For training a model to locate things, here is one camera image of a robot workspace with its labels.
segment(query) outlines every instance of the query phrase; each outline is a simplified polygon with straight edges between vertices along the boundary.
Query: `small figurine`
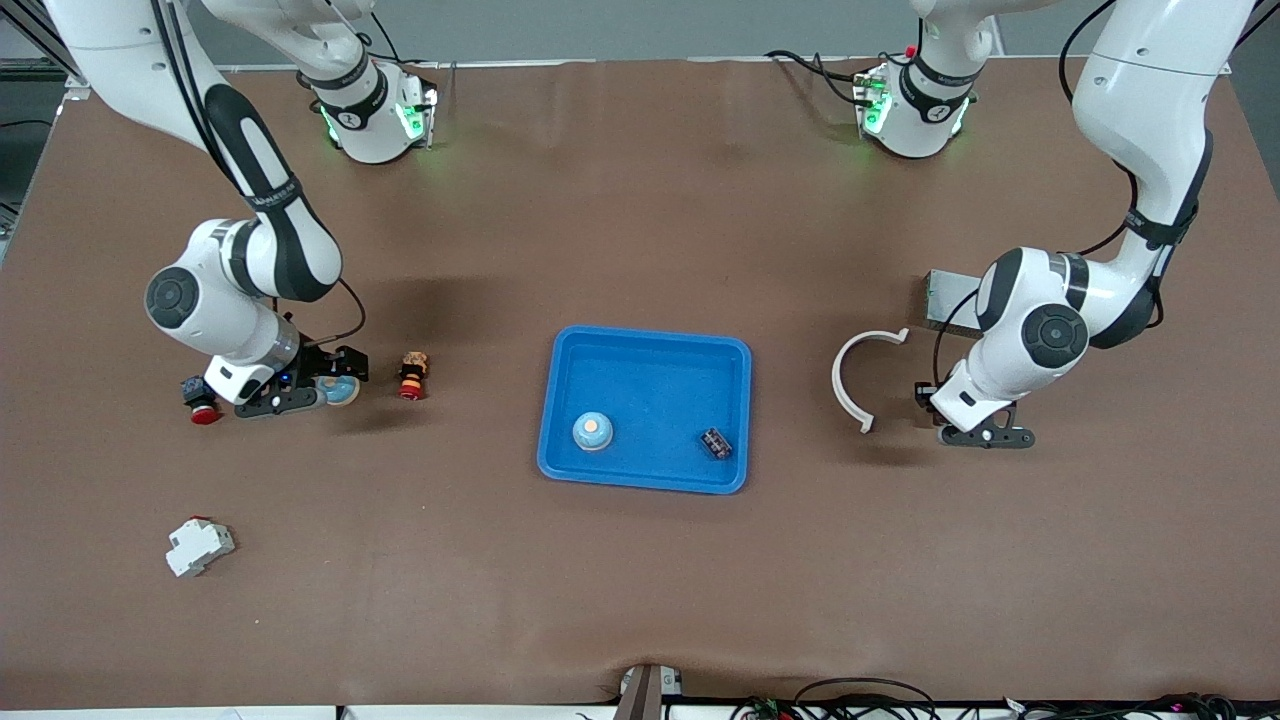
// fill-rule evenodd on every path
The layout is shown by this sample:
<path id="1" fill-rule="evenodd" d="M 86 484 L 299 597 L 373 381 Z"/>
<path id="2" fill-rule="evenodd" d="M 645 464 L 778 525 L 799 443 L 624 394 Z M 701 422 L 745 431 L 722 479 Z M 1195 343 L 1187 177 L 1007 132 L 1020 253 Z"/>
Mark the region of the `small figurine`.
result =
<path id="1" fill-rule="evenodd" d="M 401 361 L 399 396 L 404 400 L 426 397 L 426 375 L 431 370 L 431 357 L 425 352 L 410 352 Z"/>
<path id="2" fill-rule="evenodd" d="M 717 460 L 726 460 L 733 454 L 733 448 L 730 447 L 728 441 L 724 439 L 724 436 L 719 434 L 719 430 L 716 428 L 703 433 L 703 445 L 707 446 L 707 450 Z"/>
<path id="3" fill-rule="evenodd" d="M 613 442 L 613 423 L 599 413 L 584 413 L 573 423 L 573 442 L 588 452 L 604 450 Z"/>
<path id="4" fill-rule="evenodd" d="M 191 421 L 197 425 L 211 425 L 223 416 L 218 410 L 218 396 L 200 375 L 182 382 L 182 402 L 191 407 Z"/>

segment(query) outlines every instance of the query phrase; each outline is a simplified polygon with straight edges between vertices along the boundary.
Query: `white electrical component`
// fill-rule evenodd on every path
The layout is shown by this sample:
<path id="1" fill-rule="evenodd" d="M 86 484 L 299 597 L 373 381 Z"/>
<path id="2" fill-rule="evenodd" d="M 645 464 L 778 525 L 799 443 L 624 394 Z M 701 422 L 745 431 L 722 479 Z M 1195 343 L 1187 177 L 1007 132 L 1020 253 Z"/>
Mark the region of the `white electrical component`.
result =
<path id="1" fill-rule="evenodd" d="M 205 571 L 205 565 L 236 550 L 230 532 L 204 518 L 192 518 L 169 533 L 169 543 L 173 547 L 164 557 L 179 578 L 193 578 Z"/>

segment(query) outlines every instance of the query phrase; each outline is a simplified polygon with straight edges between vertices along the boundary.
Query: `green led light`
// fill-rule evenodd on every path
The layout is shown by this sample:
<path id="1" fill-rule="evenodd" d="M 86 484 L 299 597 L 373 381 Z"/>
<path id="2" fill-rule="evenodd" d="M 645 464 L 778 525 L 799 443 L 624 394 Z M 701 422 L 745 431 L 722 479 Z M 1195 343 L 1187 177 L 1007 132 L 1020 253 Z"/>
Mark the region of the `green led light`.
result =
<path id="1" fill-rule="evenodd" d="M 404 126 L 404 133 L 408 135 L 410 140 L 417 140 L 422 137 L 426 132 L 422 127 L 422 113 L 417 111 L 412 105 L 397 105 L 401 111 L 401 123 Z"/>
<path id="2" fill-rule="evenodd" d="M 893 108 L 893 97 L 888 92 L 882 92 L 879 99 L 867 110 L 867 119 L 863 122 L 863 129 L 869 133 L 878 133 L 881 128 L 884 127 L 884 118 L 888 117 L 888 111 Z"/>
<path id="3" fill-rule="evenodd" d="M 951 135 L 960 132 L 960 123 L 964 122 L 964 111 L 969 109 L 969 100 L 965 100 L 960 109 L 956 110 L 956 124 L 951 126 Z"/>
<path id="4" fill-rule="evenodd" d="M 329 111 L 324 109 L 324 105 L 320 106 L 320 117 L 324 118 L 324 124 L 329 128 L 329 140 L 337 145 L 342 145 L 342 141 L 338 140 L 338 131 L 333 127 L 333 118 L 329 117 Z"/>

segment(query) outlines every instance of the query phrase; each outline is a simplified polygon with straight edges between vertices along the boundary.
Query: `floor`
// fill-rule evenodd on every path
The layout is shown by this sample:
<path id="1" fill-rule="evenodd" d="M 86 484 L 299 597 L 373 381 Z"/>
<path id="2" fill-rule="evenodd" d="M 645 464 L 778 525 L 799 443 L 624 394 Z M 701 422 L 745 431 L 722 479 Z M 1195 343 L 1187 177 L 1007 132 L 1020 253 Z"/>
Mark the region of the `floor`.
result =
<path id="1" fill-rule="evenodd" d="M 1097 0 L 1064 0 L 997 19 L 1004 53 L 1056 54 Z M 1262 0 L 1256 17 L 1280 0 Z M 260 67 L 285 63 L 259 38 L 212 18 L 189 3 L 197 35 L 215 63 Z M 760 55 L 785 47 L 828 55 L 874 55 L 914 38 L 914 13 L 905 0 L 808 0 L 804 12 L 774 0 L 383 0 L 383 23 L 402 58 L 444 61 L 545 59 L 639 60 Z M 374 24 L 362 29 L 383 42 Z M 1076 42 L 1087 51 L 1102 20 Z M 0 60 L 35 55 L 0 20 Z M 1244 105 L 1272 186 L 1280 186 L 1280 20 L 1267 23 L 1231 59 L 1233 83 Z M 6 81 L 0 65 L 0 124 L 54 117 L 56 81 Z M 0 128 L 0 242 L 12 233 L 47 128 Z"/>

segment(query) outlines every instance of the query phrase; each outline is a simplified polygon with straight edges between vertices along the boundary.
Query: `small blue container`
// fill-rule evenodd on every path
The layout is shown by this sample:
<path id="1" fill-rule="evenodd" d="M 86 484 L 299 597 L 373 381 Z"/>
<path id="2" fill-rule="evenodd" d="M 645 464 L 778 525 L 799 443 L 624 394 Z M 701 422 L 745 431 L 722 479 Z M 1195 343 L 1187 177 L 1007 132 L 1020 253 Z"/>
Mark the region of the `small blue container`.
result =
<path id="1" fill-rule="evenodd" d="M 751 351 L 731 337 L 573 325 L 552 351 L 538 466 L 557 480 L 728 495 L 746 482 Z M 573 424 L 600 413 L 613 424 L 585 452 Z M 733 447 L 716 460 L 701 434 Z"/>

